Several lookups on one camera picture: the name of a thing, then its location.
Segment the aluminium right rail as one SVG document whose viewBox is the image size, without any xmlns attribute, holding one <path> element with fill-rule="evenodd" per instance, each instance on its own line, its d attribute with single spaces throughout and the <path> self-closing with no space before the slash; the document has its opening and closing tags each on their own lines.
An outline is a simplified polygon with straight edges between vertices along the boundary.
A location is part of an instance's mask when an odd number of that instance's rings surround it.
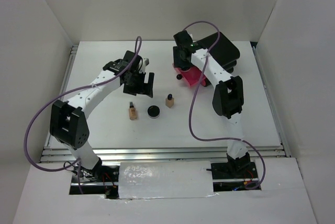
<svg viewBox="0 0 335 224">
<path fill-rule="evenodd" d="M 258 44 L 257 42 L 251 42 L 252 51 L 253 51 L 253 54 L 254 54 L 254 57 L 255 57 L 259 72 L 260 72 L 260 76 L 261 76 L 261 79 L 262 79 L 262 82 L 263 82 L 264 90 L 265 90 L 266 97 L 267 97 L 267 100 L 268 100 L 268 103 L 269 103 L 269 106 L 270 106 L 270 110 L 271 110 L 271 113 L 272 113 L 272 117 L 273 117 L 273 120 L 274 120 L 274 124 L 275 124 L 275 127 L 276 127 L 278 137 L 280 139 L 281 145 L 283 146 L 283 150 L 285 151 L 286 157 L 291 158 L 292 157 L 292 152 L 291 152 L 290 147 L 287 143 L 285 133 L 284 133 L 283 128 L 281 126 L 280 119 L 278 117 L 273 99 L 272 99 L 271 94 L 270 94 L 270 90 L 269 90 L 269 86 L 268 86 L 268 83 L 267 83 L 267 80 L 266 80 L 266 77 L 265 77 L 265 73 L 263 71 L 261 62 L 260 62 L 259 57 L 258 57 L 258 53 L 257 53 L 257 50 L 256 50 L 257 44 Z"/>
</svg>

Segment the black drawer organizer case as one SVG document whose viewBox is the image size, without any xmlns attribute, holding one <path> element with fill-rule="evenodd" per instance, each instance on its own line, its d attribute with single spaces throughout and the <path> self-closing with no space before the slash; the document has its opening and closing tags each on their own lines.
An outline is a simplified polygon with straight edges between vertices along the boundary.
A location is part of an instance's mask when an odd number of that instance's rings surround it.
<svg viewBox="0 0 335 224">
<path fill-rule="evenodd" d="M 217 33 L 214 33 L 197 42 L 205 48 L 209 48 L 216 39 Z M 239 49 L 222 32 L 220 32 L 219 41 L 210 50 L 210 54 L 228 73 L 233 72 L 234 67 L 237 65 L 237 60 L 240 58 Z M 204 87 L 210 84 L 207 78 L 202 81 L 202 86 Z"/>
</svg>

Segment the aluminium front rail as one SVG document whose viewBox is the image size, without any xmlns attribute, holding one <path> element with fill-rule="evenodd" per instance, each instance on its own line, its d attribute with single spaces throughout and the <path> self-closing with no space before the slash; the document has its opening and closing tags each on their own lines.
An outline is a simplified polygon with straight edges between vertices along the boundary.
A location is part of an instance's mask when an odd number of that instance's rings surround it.
<svg viewBox="0 0 335 224">
<path fill-rule="evenodd" d="M 282 146 L 261 147 L 258 151 L 263 157 L 285 157 Z M 105 162 L 122 161 L 179 161 L 179 160 L 222 160 L 226 158 L 227 148 L 154 148 L 154 149 L 94 149 L 95 154 Z M 69 150 L 45 148 L 41 163 L 74 161 Z"/>
</svg>

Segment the BB foundation pump bottle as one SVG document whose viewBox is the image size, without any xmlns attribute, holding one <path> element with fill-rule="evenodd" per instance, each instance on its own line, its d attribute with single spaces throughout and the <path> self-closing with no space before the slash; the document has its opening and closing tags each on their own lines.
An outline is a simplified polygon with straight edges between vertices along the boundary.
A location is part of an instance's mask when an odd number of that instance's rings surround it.
<svg viewBox="0 0 335 224">
<path fill-rule="evenodd" d="M 129 102 L 129 119 L 130 120 L 137 120 L 138 119 L 138 113 L 137 110 L 133 104 L 133 102 Z"/>
</svg>

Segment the pink drawer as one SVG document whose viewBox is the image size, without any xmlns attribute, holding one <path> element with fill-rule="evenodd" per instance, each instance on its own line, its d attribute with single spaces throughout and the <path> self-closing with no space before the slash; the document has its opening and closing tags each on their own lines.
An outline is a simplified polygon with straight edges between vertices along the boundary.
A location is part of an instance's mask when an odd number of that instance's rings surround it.
<svg viewBox="0 0 335 224">
<path fill-rule="evenodd" d="M 177 80 L 183 80 L 189 87 L 196 85 L 199 81 L 201 70 L 192 64 L 183 64 L 182 67 L 178 67 L 174 63 L 173 68 L 177 72 Z"/>
</svg>

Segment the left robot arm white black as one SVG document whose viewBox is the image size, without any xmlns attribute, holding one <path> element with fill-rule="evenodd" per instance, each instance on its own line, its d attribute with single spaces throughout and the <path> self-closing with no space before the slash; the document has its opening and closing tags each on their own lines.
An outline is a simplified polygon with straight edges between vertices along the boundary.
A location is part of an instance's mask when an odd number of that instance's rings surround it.
<svg viewBox="0 0 335 224">
<path fill-rule="evenodd" d="M 123 88 L 129 95 L 153 97 L 154 73 L 146 73 L 149 59 L 126 51 L 122 59 L 108 62 L 88 88 L 66 101 L 56 100 L 51 108 L 50 134 L 81 161 L 90 181 L 101 180 L 108 171 L 88 142 L 87 124 L 92 111 L 113 91 Z"/>
</svg>

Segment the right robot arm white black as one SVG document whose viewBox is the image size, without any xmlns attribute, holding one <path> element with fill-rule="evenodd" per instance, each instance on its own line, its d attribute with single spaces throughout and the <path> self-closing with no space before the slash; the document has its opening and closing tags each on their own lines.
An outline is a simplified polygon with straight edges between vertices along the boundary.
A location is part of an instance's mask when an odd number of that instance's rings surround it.
<svg viewBox="0 0 335 224">
<path fill-rule="evenodd" d="M 238 48 L 222 32 L 214 33 L 198 41 L 193 41 L 186 30 L 173 36 L 173 67 L 177 79 L 184 79 L 189 86 L 212 85 L 214 112 L 227 120 L 227 129 L 233 135 L 228 143 L 228 162 L 223 167 L 213 169 L 214 174 L 228 172 L 232 177 L 240 177 L 250 166 L 250 155 L 244 143 L 241 129 L 241 112 L 244 104 L 243 81 L 233 76 L 233 68 L 240 58 Z"/>
</svg>

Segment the white foil-taped board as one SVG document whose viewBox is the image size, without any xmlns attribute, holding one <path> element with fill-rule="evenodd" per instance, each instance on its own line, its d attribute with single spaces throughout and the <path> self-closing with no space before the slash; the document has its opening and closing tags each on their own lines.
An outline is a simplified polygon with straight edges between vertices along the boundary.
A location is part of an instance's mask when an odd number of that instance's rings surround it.
<svg viewBox="0 0 335 224">
<path fill-rule="evenodd" d="M 122 162 L 120 199 L 206 198 L 214 196 L 208 161 Z"/>
</svg>

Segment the square foundation bottle black cap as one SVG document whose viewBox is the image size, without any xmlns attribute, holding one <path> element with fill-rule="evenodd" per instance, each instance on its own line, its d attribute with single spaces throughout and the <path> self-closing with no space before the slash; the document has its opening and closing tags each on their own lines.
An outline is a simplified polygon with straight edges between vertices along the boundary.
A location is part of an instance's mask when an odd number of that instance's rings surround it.
<svg viewBox="0 0 335 224">
<path fill-rule="evenodd" d="M 165 99 L 165 105 L 168 107 L 168 108 L 172 108 L 173 105 L 174 105 L 174 97 L 172 94 L 168 94 L 168 96 L 166 97 Z"/>
</svg>

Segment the black lid powder jar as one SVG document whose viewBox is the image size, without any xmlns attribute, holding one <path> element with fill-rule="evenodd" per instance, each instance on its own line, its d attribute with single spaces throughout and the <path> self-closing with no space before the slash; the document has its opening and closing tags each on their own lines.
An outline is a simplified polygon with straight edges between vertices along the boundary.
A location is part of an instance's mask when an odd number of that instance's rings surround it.
<svg viewBox="0 0 335 224">
<path fill-rule="evenodd" d="M 150 118 L 158 118 L 160 115 L 160 108 L 157 105 L 151 105 L 147 109 L 147 114 Z"/>
</svg>

